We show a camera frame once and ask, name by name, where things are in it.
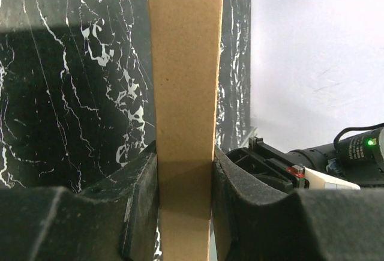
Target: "marble backdrop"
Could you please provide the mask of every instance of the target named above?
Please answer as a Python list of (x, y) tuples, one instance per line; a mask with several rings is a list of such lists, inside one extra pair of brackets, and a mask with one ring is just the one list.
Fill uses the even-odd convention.
[[(250, 1), (224, 0), (217, 144), (250, 123)], [(146, 0), (0, 0), (0, 188), (74, 192), (155, 139)]]

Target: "white component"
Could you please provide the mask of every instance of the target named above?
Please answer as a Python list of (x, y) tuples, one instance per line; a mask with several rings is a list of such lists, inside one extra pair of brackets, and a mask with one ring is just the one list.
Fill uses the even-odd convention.
[(360, 190), (360, 186), (312, 169), (305, 168), (305, 178), (310, 183), (310, 189), (353, 189)]

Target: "cardboard box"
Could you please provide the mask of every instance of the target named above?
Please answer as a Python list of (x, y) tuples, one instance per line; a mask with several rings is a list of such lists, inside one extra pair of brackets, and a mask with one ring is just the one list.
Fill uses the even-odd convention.
[(164, 261), (208, 260), (223, 0), (148, 0)]

